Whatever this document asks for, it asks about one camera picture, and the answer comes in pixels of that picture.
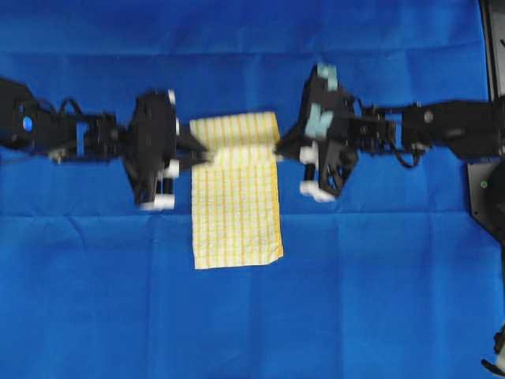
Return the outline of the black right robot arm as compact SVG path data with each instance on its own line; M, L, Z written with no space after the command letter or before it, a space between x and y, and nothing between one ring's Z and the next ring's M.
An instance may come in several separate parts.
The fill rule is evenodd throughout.
M304 83L298 119L273 153L305 167L302 194L333 201L359 152L393 155L411 169L434 145L466 161L501 157L504 99L366 107L340 85L335 66L318 63Z

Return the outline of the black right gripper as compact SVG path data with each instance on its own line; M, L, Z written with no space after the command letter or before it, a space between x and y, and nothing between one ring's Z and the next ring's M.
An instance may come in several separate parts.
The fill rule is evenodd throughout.
M315 64L305 82L300 123L275 144L277 156L305 165L300 192L315 201L339 197L357 164L357 152L348 145L354 101L340 85L335 66Z

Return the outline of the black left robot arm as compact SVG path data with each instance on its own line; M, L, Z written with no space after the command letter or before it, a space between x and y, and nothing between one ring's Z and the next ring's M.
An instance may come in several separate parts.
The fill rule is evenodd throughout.
M71 97L55 108L8 78L1 79L1 145L56 164L120 159L134 204L144 211L174 208L174 180L212 160L182 125L171 90L137 96L132 118L122 125L113 113L84 113Z

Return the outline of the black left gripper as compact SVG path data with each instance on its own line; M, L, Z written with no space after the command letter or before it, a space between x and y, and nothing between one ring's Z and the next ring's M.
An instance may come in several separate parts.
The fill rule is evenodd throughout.
M192 134L189 125L175 124L169 92L151 91L136 98L125 147L125 171L134 203L144 211L174 208L171 178L211 161L205 153L207 147ZM176 146L192 153L174 157Z

